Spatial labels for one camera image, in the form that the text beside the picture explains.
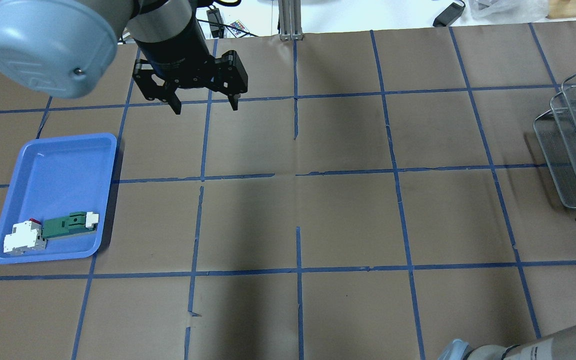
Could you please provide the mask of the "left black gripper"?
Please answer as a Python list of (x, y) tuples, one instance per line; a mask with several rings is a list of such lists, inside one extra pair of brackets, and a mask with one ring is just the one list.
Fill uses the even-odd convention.
[(249, 75), (237, 51), (228, 50), (215, 58), (202, 30), (181, 30), (161, 41), (153, 39), (138, 34), (138, 47), (146, 59), (136, 59), (132, 71), (146, 100), (159, 100), (180, 116), (182, 104), (176, 90), (206, 88), (226, 95), (231, 109), (238, 111), (242, 94), (249, 91)]

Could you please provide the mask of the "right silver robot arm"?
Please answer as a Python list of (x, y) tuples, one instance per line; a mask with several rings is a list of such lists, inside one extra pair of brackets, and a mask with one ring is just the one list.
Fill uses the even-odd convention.
[(526, 344), (472, 347), (453, 339), (439, 360), (576, 360), (576, 325)]

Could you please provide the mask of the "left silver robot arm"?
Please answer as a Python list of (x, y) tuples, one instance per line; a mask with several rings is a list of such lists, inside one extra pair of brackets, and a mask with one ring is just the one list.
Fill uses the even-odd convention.
[(148, 101), (181, 113), (178, 89), (210, 89), (238, 109), (249, 76), (234, 50), (208, 50), (198, 8), (210, 0), (0, 0), (0, 73), (55, 98), (98, 85), (125, 31), (144, 55), (132, 79)]

